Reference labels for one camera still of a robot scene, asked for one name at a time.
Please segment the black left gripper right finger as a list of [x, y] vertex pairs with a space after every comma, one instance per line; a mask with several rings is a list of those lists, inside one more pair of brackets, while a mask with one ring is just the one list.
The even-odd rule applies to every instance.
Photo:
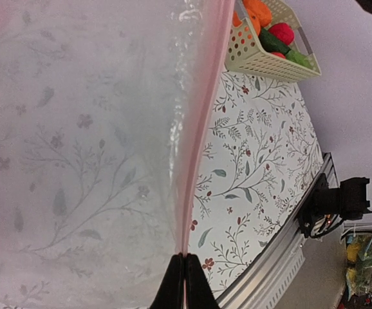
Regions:
[[219, 309], [195, 254], [187, 254], [185, 258], [185, 296], [189, 309]]

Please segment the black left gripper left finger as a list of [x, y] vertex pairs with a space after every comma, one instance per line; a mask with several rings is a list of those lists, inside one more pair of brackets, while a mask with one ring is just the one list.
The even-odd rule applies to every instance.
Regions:
[[184, 303], [185, 257], [173, 255], [149, 309], [182, 309]]

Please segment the clear zip top bag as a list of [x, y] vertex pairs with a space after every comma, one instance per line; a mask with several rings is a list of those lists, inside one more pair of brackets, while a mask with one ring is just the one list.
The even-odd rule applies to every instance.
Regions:
[[150, 307], [234, 5], [0, 1], [0, 308]]

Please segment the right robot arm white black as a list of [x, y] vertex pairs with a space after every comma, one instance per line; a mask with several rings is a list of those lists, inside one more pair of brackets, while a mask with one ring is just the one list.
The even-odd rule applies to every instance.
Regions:
[[339, 190], [342, 220], [361, 220], [365, 214], [372, 214], [372, 178], [354, 177], [344, 180]]

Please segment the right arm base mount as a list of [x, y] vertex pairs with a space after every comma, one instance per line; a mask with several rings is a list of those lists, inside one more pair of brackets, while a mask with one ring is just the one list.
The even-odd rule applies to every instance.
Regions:
[[320, 173], [296, 215], [300, 233], [306, 238], [319, 239], [340, 227], [340, 218], [335, 193], [330, 189], [326, 175]]

